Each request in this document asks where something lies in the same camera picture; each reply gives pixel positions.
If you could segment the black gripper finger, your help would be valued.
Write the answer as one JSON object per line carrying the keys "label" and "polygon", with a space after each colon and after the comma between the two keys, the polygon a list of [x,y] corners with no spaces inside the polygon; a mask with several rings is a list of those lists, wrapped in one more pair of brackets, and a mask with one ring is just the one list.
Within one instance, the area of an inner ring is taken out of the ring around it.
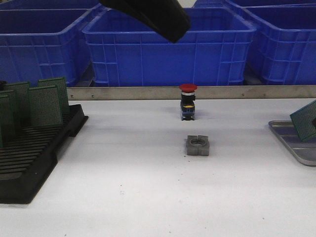
{"label": "black gripper finger", "polygon": [[103,6],[123,12],[172,43],[190,29],[190,17],[177,0],[101,0]]}

